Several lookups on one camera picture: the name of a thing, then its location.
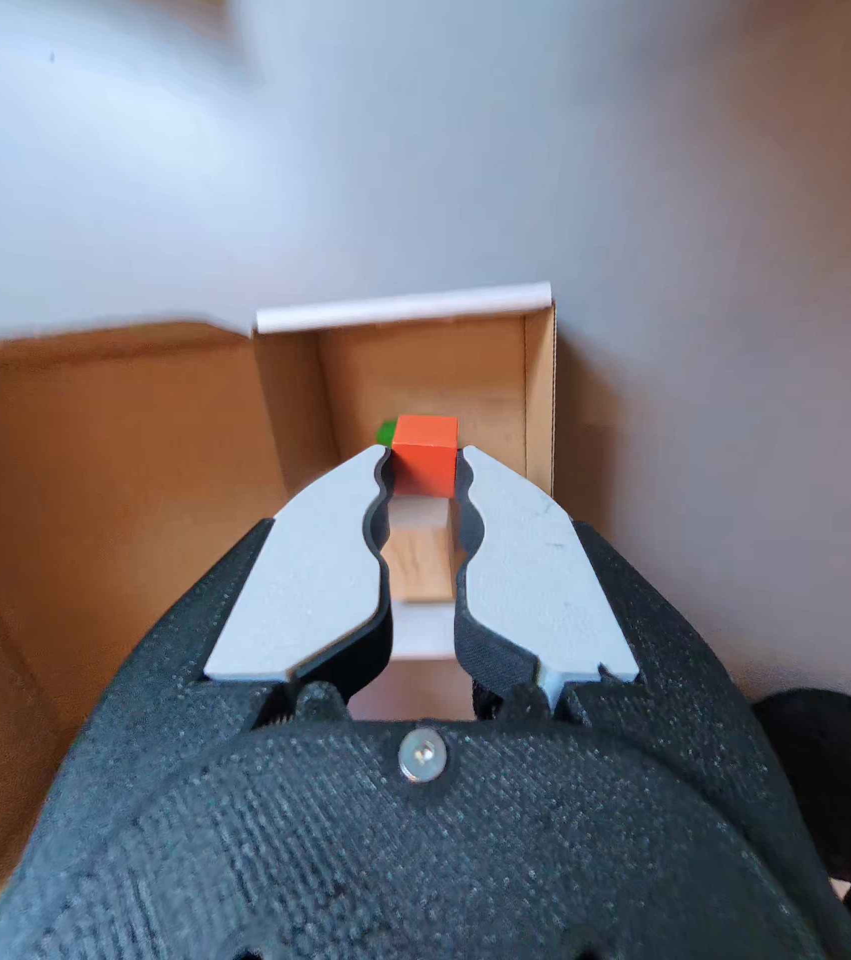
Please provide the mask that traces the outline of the red wooden cube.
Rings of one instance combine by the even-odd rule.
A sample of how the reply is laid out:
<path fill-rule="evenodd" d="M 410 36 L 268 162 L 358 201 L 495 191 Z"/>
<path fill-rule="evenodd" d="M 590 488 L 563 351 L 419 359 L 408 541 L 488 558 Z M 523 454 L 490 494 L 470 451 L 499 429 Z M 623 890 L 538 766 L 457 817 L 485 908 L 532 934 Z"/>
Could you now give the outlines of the red wooden cube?
<path fill-rule="evenodd" d="M 391 450 L 395 496 L 455 497 L 457 417 L 402 414 L 396 419 Z"/>

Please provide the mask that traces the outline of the white cardboard box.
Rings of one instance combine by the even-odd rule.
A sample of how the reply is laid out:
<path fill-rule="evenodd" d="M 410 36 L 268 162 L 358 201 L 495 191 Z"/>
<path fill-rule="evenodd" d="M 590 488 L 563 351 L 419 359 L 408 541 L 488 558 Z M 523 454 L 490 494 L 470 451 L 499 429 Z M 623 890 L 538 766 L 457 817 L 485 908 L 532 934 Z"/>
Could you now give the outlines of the white cardboard box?
<path fill-rule="evenodd" d="M 548 282 L 0 340 L 0 892 L 161 614 L 402 414 L 552 493 Z"/>

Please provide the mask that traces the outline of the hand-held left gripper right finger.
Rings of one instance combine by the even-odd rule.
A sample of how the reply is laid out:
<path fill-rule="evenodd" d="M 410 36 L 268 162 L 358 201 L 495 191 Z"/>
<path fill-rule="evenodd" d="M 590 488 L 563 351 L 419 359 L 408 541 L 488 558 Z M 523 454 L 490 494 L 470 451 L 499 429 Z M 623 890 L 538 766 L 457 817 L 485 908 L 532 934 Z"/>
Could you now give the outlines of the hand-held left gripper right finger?
<path fill-rule="evenodd" d="M 567 512 L 477 446 L 458 453 L 454 650 L 501 700 L 532 685 L 555 712 L 569 685 L 634 683 L 640 666 Z"/>

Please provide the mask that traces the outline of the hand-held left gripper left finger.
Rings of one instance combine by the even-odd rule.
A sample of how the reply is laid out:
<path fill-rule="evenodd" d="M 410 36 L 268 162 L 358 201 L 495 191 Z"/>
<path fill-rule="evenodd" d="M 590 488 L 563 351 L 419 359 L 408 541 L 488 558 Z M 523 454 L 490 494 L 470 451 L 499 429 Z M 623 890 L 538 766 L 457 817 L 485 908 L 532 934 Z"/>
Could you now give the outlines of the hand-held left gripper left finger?
<path fill-rule="evenodd" d="M 220 682 L 333 685 L 345 702 L 388 665 L 391 451 L 376 443 L 277 513 L 203 668 Z"/>

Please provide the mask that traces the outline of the natural wooden cube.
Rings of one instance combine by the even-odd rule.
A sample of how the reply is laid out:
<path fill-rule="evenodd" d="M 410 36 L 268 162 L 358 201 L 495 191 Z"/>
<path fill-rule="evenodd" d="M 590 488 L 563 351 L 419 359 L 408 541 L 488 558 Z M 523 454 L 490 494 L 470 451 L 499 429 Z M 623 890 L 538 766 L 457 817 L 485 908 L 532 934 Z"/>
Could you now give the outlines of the natural wooden cube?
<path fill-rule="evenodd" d="M 452 603 L 461 561 L 458 507 L 450 498 L 397 495 L 388 504 L 389 537 L 382 548 L 392 600 Z"/>

